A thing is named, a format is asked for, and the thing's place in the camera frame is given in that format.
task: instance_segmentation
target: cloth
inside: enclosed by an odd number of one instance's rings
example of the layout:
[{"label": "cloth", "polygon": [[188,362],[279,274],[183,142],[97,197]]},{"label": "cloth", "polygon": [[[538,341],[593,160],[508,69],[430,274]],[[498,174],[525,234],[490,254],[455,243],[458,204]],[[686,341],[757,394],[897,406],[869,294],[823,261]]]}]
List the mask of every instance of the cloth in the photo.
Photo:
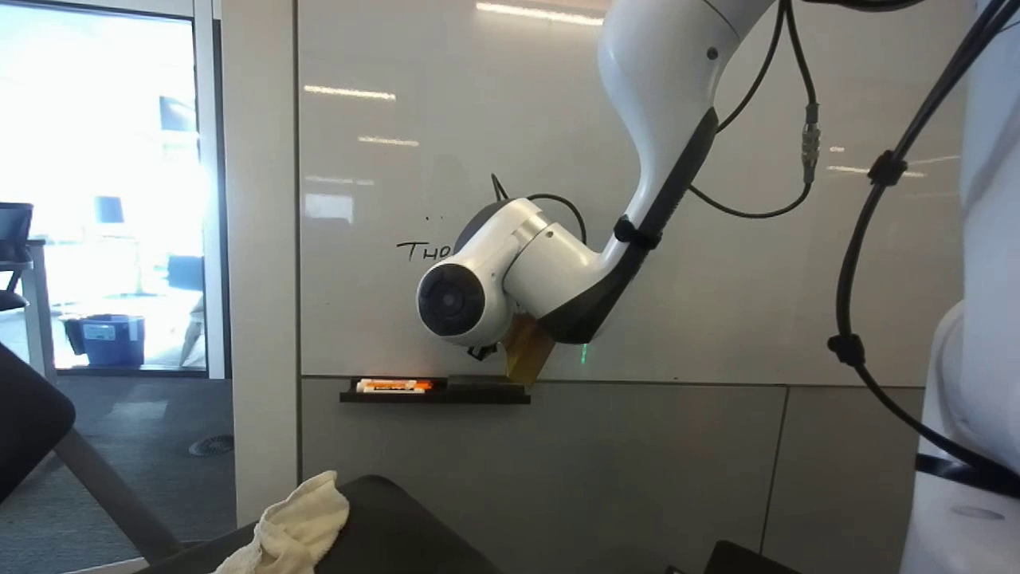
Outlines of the cloth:
[{"label": "cloth", "polygon": [[339,491],[339,472],[319,472],[266,507],[253,541],[235,549],[217,574],[311,574],[347,514],[351,502]]}]

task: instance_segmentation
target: chair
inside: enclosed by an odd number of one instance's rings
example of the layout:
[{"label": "chair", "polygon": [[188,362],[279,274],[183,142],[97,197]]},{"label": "chair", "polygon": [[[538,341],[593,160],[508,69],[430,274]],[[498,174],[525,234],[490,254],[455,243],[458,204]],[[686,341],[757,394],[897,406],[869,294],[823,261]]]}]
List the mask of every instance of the chair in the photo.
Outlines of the chair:
[{"label": "chair", "polygon": [[48,451],[56,451],[148,562],[168,557],[183,549],[115,468],[74,429],[74,406],[67,394],[0,344],[0,502]]},{"label": "chair", "polygon": [[0,312],[24,306],[17,288],[28,268],[28,229],[33,229],[33,204],[0,199],[0,271],[8,271],[8,279],[0,290]]},{"label": "chair", "polygon": [[188,331],[183,341],[183,357],[179,367],[188,367],[188,357],[198,344],[198,337],[204,333],[204,258],[198,254],[168,254],[166,261],[166,284],[179,288],[179,290],[198,290],[198,304],[188,312]]},{"label": "chair", "polygon": [[[0,502],[48,451],[56,451],[148,557],[148,574],[208,574],[253,537],[253,527],[241,527],[213,541],[183,546],[74,429],[74,406],[0,344]],[[319,574],[498,571],[398,483],[368,475],[342,483],[342,491],[351,499],[351,519],[319,562]]]}]

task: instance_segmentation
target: desk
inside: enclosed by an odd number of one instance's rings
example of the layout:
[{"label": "desk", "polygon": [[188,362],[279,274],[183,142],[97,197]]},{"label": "desk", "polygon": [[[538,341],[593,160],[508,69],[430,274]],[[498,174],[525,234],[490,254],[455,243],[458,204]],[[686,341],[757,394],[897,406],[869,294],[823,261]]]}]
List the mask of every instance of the desk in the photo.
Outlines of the desk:
[{"label": "desk", "polygon": [[28,239],[28,268],[22,261],[0,261],[0,271],[22,268],[22,294],[24,294],[24,341],[28,362],[40,377],[53,373],[53,317],[50,295],[43,279],[43,239]]}]

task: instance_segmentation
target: glass door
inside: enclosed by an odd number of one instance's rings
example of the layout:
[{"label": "glass door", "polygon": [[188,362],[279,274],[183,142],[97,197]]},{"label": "glass door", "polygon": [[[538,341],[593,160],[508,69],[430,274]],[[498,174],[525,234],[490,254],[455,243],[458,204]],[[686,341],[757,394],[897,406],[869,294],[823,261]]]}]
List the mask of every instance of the glass door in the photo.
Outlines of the glass door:
[{"label": "glass door", "polygon": [[209,11],[0,3],[0,199],[34,204],[56,368],[224,377],[209,64]]}]

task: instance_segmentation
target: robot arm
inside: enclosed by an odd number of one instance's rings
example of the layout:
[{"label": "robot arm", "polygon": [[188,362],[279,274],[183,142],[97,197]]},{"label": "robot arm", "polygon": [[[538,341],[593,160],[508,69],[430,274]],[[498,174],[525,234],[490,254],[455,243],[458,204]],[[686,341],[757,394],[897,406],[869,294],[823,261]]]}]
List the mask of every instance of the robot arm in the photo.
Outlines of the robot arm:
[{"label": "robot arm", "polygon": [[718,78],[767,3],[612,3],[600,72],[640,169],[614,234],[593,251],[525,197],[490,204],[467,227],[466,244],[420,277],[420,321],[478,348],[501,341],[524,310],[553,341],[590,341],[695,180],[718,131]]}]

